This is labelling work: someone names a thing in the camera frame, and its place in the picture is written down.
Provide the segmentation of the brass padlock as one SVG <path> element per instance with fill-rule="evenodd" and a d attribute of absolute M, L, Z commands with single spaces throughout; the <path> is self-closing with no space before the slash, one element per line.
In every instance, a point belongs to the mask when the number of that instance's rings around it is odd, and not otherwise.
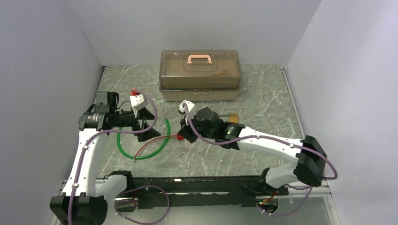
<path fill-rule="evenodd" d="M 229 122 L 231 123 L 239 123 L 239 116 L 236 113 L 221 114 L 219 116 L 223 118 L 228 118 Z"/>

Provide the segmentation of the silver key set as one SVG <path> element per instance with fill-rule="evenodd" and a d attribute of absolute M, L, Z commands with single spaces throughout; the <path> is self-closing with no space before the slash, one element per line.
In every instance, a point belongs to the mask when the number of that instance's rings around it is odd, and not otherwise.
<path fill-rule="evenodd" d="M 183 155 L 187 155 L 188 151 L 189 151 L 188 149 L 185 149 L 185 150 L 180 154 L 180 157 L 183 156 Z"/>

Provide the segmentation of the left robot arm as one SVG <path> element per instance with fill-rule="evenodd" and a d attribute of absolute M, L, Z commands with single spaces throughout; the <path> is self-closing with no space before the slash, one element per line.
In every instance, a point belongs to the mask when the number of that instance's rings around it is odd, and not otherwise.
<path fill-rule="evenodd" d="M 135 184 L 129 171 L 112 172 L 108 180 L 96 187 L 99 158 L 110 133 L 120 133 L 120 128 L 135 127 L 139 113 L 148 112 L 150 103 L 157 120 L 157 108 L 151 97 L 142 91 L 131 97 L 131 110 L 118 111 L 119 94 L 97 92 L 95 101 L 79 118 L 78 150 L 67 183 L 58 196 L 53 196 L 50 209 L 63 225 L 101 225 L 108 208 L 118 195 L 128 197 L 134 193 Z"/>

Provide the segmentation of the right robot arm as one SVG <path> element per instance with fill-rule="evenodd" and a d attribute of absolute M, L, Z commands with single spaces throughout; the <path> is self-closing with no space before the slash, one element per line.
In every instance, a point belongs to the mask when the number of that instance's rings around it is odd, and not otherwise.
<path fill-rule="evenodd" d="M 325 180 L 327 154 L 313 136 L 294 139 L 265 134 L 243 124 L 223 121 L 208 107 L 195 112 L 187 103 L 179 106 L 179 112 L 184 118 L 178 135 L 190 143 L 201 139 L 225 149 L 254 151 L 284 160 L 284 165 L 263 171 L 258 184 L 265 195 L 292 182 L 318 187 Z"/>

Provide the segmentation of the brown translucent tool box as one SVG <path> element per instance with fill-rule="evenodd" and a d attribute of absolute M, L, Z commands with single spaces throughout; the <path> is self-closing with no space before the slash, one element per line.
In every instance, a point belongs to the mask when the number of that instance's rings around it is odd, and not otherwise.
<path fill-rule="evenodd" d="M 208 54 L 193 59 L 191 54 Z M 164 50 L 161 52 L 159 91 L 165 101 L 233 101 L 241 91 L 242 74 L 236 50 Z"/>

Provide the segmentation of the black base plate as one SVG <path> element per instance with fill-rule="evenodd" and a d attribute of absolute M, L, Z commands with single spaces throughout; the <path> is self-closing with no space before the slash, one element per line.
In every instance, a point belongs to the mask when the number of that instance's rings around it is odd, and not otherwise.
<path fill-rule="evenodd" d="M 135 177 L 117 199 L 134 199 L 139 209 L 155 207 L 240 205 L 257 203 L 288 195 L 286 186 L 278 189 L 265 184 L 261 176 L 213 177 Z"/>

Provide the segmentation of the aluminium frame rail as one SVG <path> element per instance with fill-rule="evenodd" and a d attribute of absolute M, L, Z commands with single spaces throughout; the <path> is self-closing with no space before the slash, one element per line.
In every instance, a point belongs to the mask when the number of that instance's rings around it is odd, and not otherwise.
<path fill-rule="evenodd" d="M 277 191 L 259 187 L 257 176 L 221 176 L 221 177 L 158 177 L 134 178 L 133 188 L 153 185 L 162 188 L 169 195 L 227 195 L 237 194 L 238 198 L 256 197 L 304 197 L 309 191 L 300 182 L 285 185 Z"/>

